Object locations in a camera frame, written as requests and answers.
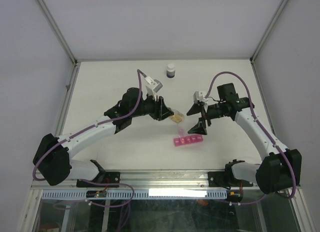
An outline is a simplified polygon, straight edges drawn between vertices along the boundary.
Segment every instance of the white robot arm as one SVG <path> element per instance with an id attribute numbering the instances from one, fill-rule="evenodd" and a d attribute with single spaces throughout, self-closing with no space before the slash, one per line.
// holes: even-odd
<path id="1" fill-rule="evenodd" d="M 154 120 L 162 121 L 174 115 L 165 105 L 164 98 L 157 95 L 162 84 L 140 70 L 138 73 L 142 74 L 148 83 L 145 100 L 139 88 L 129 88 L 122 100 L 89 125 L 59 137 L 50 133 L 42 138 L 33 164 L 49 185 L 55 186 L 65 179 L 104 182 L 106 172 L 97 161 L 79 161 L 73 157 L 96 141 L 122 131 L 131 125 L 134 117 L 150 115 Z"/>
<path id="2" fill-rule="evenodd" d="M 188 133 L 207 135 L 207 125 L 211 125 L 212 119 L 231 117 L 249 136 L 260 154 L 262 163 L 250 164 L 244 160 L 234 159 L 225 165 L 224 173 L 222 175 L 220 173 L 213 181 L 225 188 L 230 188 L 237 186 L 240 180 L 245 180 L 257 184 L 265 194 L 290 188 L 293 186 L 293 178 L 287 163 L 279 153 L 281 150 L 292 167 L 294 180 L 298 185 L 302 163 L 299 151 L 288 149 L 270 130 L 266 129 L 267 127 L 259 121 L 254 105 L 250 106 L 249 98 L 239 98 L 232 83 L 218 86 L 217 89 L 220 101 L 209 106 L 205 93 L 201 91 L 194 93 L 194 104 L 187 116 L 201 113 L 201 118 Z"/>

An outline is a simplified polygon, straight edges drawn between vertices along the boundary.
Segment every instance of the purple cable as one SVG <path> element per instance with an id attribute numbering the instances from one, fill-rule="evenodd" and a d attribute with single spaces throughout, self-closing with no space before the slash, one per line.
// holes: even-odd
<path id="1" fill-rule="evenodd" d="M 120 116 L 120 117 L 118 117 L 118 118 L 112 118 L 112 119 L 107 119 L 107 120 L 101 121 L 101 122 L 98 123 L 98 125 L 106 124 L 106 123 L 113 122 L 113 121 L 122 120 L 122 119 L 124 119 L 124 118 L 127 118 L 127 117 L 131 116 L 131 115 L 136 111 L 136 109 L 137 109 L 138 106 L 139 106 L 139 101 L 140 101 L 140 99 L 141 99 L 141 94 L 142 94 L 142 82 L 141 82 L 141 76 L 140 76 L 140 74 L 141 74 L 142 76 L 146 77 L 146 74 L 143 73 L 140 69 L 137 70 L 137 74 L 138 74 L 138 80 L 139 80 L 139 94 L 138 94 L 138 99 L 137 99 L 137 101 L 136 101 L 135 106 L 133 107 L 133 109 L 132 109 L 128 114 L 126 114 L 126 115 L 124 115 L 124 116 Z M 88 127 L 86 127 L 86 128 L 84 128 L 84 129 L 82 129 L 82 130 L 80 130 L 79 132 L 77 132 L 77 133 L 75 133 L 75 134 L 73 134 L 73 135 L 71 135 L 69 138 L 70 138 L 70 139 L 73 139 L 74 137 L 77 137 L 77 136 L 81 135 L 82 133 L 84 133 L 84 132 L 92 129 L 93 127 L 95 127 L 94 124 L 93 124 L 93 125 L 90 125 L 90 126 L 88 126 Z M 39 165 L 41 164 L 41 162 L 48 156 L 48 154 L 50 154 L 55 148 L 57 148 L 58 146 L 62 145 L 62 144 L 65 143 L 65 142 L 67 142 L 66 139 L 64 139 L 64 140 L 56 143 L 56 144 L 55 144 L 54 146 L 52 146 L 44 155 L 42 155 L 42 157 L 38 160 L 38 162 L 35 164 L 35 166 L 34 166 L 34 168 L 33 168 L 33 171 L 32 171 L 32 177 L 33 177 L 33 179 L 34 179 L 35 181 L 45 181 L 45 180 L 46 180 L 45 178 L 38 178 L 38 177 L 36 176 L 37 168 L 39 167 Z"/>
<path id="2" fill-rule="evenodd" d="M 145 73 L 143 73 L 140 69 L 138 69 L 138 72 L 145 78 L 147 77 L 147 75 Z"/>
<path id="3" fill-rule="evenodd" d="M 131 206 L 130 206 L 130 204 L 128 204 L 128 206 L 124 212 L 124 215 L 123 215 L 123 218 L 126 216 L 125 221 L 123 223 L 122 223 L 122 221 L 119 222 L 119 224 L 121 223 L 122 225 L 119 228 L 117 228 L 116 232 L 119 232 L 120 230 L 122 230 L 126 226 L 128 220 L 129 220 L 129 217 L 130 217 L 130 213 L 131 213 Z"/>
<path id="4" fill-rule="evenodd" d="M 256 116 L 256 113 L 254 111 L 254 106 L 253 106 L 253 103 L 252 103 L 252 99 L 251 99 L 251 95 L 250 95 L 250 92 L 249 92 L 249 88 L 247 86 L 247 84 L 245 83 L 245 81 L 239 76 L 237 75 L 236 73 L 233 73 L 233 72 L 229 72 L 229 71 L 223 71 L 223 72 L 220 72 L 218 74 L 216 74 L 212 81 L 211 81 L 211 84 L 210 84 L 210 87 L 209 87 L 209 91 L 208 93 L 205 95 L 205 98 L 208 98 L 210 93 L 211 93 L 211 90 L 213 88 L 213 85 L 214 85 L 214 82 L 215 80 L 217 79 L 218 76 L 220 75 L 223 75 L 223 74 L 229 74 L 229 75 L 233 75 L 235 77 L 237 77 L 241 82 L 242 84 L 244 85 L 245 87 L 245 90 L 246 90 L 246 93 L 248 95 L 248 98 L 249 98 L 249 104 L 250 104 L 250 111 L 251 111 L 251 114 L 255 120 L 255 122 L 259 125 L 259 127 L 261 128 L 261 130 L 265 133 L 265 135 L 268 137 L 268 139 L 272 142 L 273 146 L 279 151 L 279 153 L 281 154 L 281 156 L 283 157 L 285 163 L 287 164 L 288 168 L 289 168 L 289 171 L 290 171 L 290 175 L 291 175 L 291 178 L 292 178 L 292 193 L 289 195 L 289 196 L 283 196 L 281 194 L 278 194 L 280 195 L 281 197 L 284 197 L 284 198 L 287 198 L 287 199 L 292 199 L 295 197 L 295 194 L 296 194 L 296 189 L 297 189 L 297 184 L 296 184 L 296 176 L 295 176 L 295 173 L 294 173 L 294 170 L 287 158 L 287 156 L 285 155 L 285 153 L 280 149 L 280 147 L 278 145 L 276 145 L 276 141 L 274 140 L 274 138 L 272 138 L 272 136 L 270 135 L 270 133 L 266 130 L 266 128 L 261 124 L 261 122 L 258 120 L 257 116 Z M 261 199 L 264 199 L 265 196 L 262 196 L 260 199 L 256 200 L 256 201 L 260 201 Z"/>
<path id="5" fill-rule="evenodd" d="M 119 231 L 120 227 L 121 227 L 121 223 L 122 223 L 122 220 L 123 220 L 123 211 L 124 211 L 124 206 L 121 207 L 121 210 L 120 210 L 120 216 L 119 216 L 119 222 L 118 222 L 118 226 L 116 227 L 116 231 Z"/>
<path id="6" fill-rule="evenodd" d="M 88 201 L 90 201 L 90 203 L 92 203 L 95 206 L 99 206 L 99 207 L 103 207 L 103 208 L 119 208 L 119 207 L 122 207 L 122 206 L 125 206 L 125 205 L 129 204 L 132 201 L 132 199 L 134 198 L 134 196 L 135 196 L 134 188 L 131 185 L 126 184 L 126 183 L 95 183 L 95 182 L 92 182 L 92 181 L 89 181 L 89 180 L 86 180 L 86 179 L 84 179 L 83 181 L 88 183 L 88 184 L 95 185 L 95 186 L 126 186 L 126 187 L 129 187 L 132 190 L 132 195 L 128 199 L 128 201 L 126 201 L 126 202 L 124 202 L 122 204 L 118 204 L 118 205 L 103 205 L 103 204 L 95 203 L 95 202 L 93 202 L 93 201 L 88 199 Z"/>

